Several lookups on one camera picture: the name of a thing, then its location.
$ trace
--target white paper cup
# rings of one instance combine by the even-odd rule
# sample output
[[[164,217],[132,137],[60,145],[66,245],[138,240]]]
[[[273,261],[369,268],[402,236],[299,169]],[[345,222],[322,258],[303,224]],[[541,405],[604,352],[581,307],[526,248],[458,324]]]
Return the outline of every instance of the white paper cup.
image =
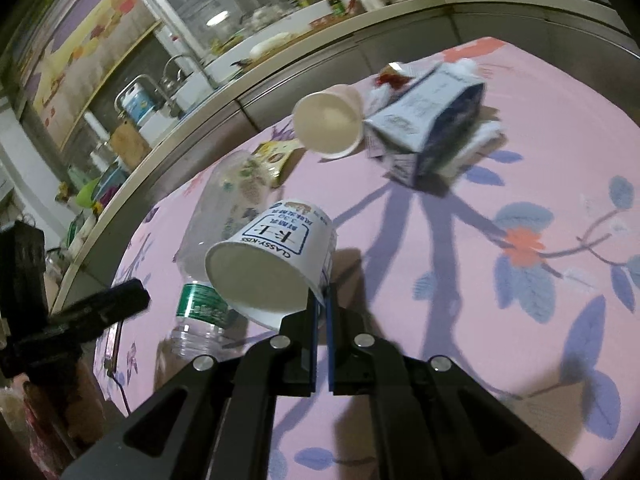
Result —
[[[309,94],[293,109],[293,129],[303,146],[324,158],[353,153],[362,142],[362,98],[348,85]]]
[[[321,303],[336,233],[329,217],[304,200],[277,202],[233,237],[210,248],[207,276],[243,316],[273,330],[306,309],[308,290]]]

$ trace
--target tablecloth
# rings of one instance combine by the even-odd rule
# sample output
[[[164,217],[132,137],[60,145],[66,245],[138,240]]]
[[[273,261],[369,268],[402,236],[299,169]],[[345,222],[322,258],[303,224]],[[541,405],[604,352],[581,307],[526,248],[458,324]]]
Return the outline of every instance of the tablecloth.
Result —
[[[507,142],[447,196],[392,182],[364,152],[306,153],[282,194],[334,220],[342,306],[367,312],[406,355],[449,355],[597,480],[640,421],[640,131],[588,86],[493,38],[412,65],[460,57],[479,63]],[[366,96],[372,85],[355,87]],[[291,134],[285,118],[241,149]],[[117,272],[152,298],[122,330],[117,377],[132,408],[159,382],[182,286],[172,260],[211,170],[152,209]],[[271,334],[250,324],[245,342]],[[94,372],[122,408],[105,343]],[[324,347],[318,359],[318,393],[277,402],[270,478],[377,478],[368,400],[331,396]]]

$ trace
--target metal bolt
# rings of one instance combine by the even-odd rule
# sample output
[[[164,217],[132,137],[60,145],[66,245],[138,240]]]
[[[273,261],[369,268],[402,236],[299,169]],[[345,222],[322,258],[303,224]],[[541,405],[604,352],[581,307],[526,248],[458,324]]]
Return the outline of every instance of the metal bolt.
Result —
[[[199,371],[199,372],[204,372],[206,370],[209,370],[215,363],[215,360],[213,359],[213,357],[209,356],[209,355],[201,355],[200,357],[196,357],[195,361],[193,362],[193,367]]]
[[[286,348],[291,344],[291,339],[289,339],[285,335],[277,335],[275,337],[272,337],[269,343],[272,348],[275,348],[276,350],[282,350],[283,348]]]
[[[444,355],[439,355],[431,360],[431,368],[437,372],[447,372],[451,370],[451,360]]]
[[[369,348],[376,342],[376,338],[371,334],[358,334],[353,338],[353,342],[356,343],[356,346],[359,348]]]

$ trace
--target yellow snack wrapper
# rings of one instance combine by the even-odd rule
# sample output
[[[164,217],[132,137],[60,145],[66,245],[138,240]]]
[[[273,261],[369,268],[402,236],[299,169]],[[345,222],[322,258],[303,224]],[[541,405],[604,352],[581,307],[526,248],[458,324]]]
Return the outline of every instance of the yellow snack wrapper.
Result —
[[[299,140],[270,140],[254,151],[254,158],[269,171],[271,187],[280,187],[305,154]]]

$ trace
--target yellow trim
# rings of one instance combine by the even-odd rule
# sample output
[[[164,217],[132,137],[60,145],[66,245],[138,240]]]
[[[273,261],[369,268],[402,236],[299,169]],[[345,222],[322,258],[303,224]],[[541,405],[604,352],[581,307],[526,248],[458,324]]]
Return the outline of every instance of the yellow trim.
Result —
[[[115,72],[117,67],[119,67],[119,65],[127,58],[127,56],[133,52],[133,50],[142,42],[142,40],[144,40],[149,34],[151,34],[154,30],[156,30],[156,28],[159,25],[161,25],[161,23],[162,22],[158,20],[153,25],[151,25],[151,27],[149,27],[142,34],[142,36],[140,36],[136,40],[136,42],[129,47],[129,49],[123,54],[123,56],[116,63],[114,63],[114,65],[111,67],[111,69],[104,75],[104,77],[100,81],[100,84],[94,90],[94,93],[91,94],[91,97],[89,97],[89,99],[87,100],[86,104],[82,107],[82,110],[80,110],[80,113],[79,113],[78,117],[76,117],[76,120],[74,121],[74,125],[69,130],[69,133],[66,134],[65,140],[63,140],[62,144],[58,147],[60,149],[60,151],[65,149],[66,143],[71,138],[71,135],[73,134],[74,130],[76,129],[76,126],[78,126],[78,123],[80,122],[80,119],[82,118],[82,116],[86,112],[87,108],[91,104],[91,101],[93,101],[95,99],[95,97],[98,95],[98,92],[102,89],[102,87],[107,82],[107,80],[111,77],[113,72]]]

